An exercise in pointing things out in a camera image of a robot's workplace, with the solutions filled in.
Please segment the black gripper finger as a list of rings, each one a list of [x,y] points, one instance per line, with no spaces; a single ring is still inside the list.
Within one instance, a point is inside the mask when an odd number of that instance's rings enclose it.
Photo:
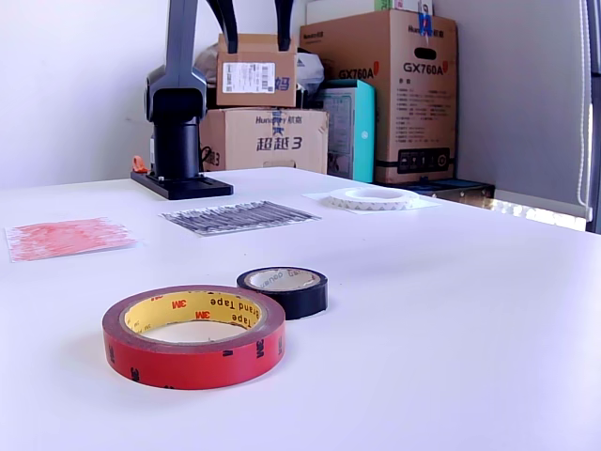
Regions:
[[[291,24],[294,0],[275,0],[278,50],[288,52],[291,45]]]
[[[238,26],[232,0],[208,0],[208,4],[220,25],[229,54],[238,52]]]

